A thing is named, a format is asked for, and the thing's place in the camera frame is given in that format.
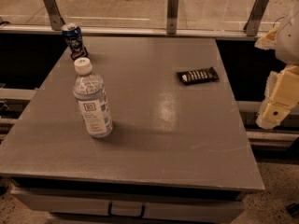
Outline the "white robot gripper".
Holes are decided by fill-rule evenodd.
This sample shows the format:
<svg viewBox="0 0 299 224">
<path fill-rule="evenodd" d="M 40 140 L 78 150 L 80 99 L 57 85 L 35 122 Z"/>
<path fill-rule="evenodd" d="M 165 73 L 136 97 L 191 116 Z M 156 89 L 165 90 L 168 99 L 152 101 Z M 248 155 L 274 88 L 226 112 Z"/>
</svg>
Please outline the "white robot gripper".
<svg viewBox="0 0 299 224">
<path fill-rule="evenodd" d="M 271 71 L 256 124 L 262 129 L 277 127 L 299 103 L 299 4 L 266 35 L 255 42 L 257 49 L 275 49 L 278 60 L 287 63 L 279 73 Z"/>
</svg>

